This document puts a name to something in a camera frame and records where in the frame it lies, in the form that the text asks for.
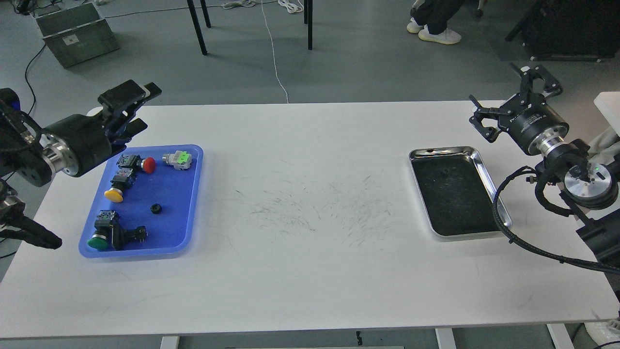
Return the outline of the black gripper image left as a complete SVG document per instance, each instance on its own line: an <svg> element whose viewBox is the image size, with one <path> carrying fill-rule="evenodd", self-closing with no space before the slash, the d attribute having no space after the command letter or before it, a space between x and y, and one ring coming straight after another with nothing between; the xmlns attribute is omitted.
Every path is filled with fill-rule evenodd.
<svg viewBox="0 0 620 349"><path fill-rule="evenodd" d="M144 103L161 95L154 82L139 85L133 80L103 92L98 97L102 110L95 116L74 114L44 128L48 143L41 159L51 173L80 177L113 156L112 146L125 145L148 128L133 118ZM106 124L102 119L109 119Z"/></svg>

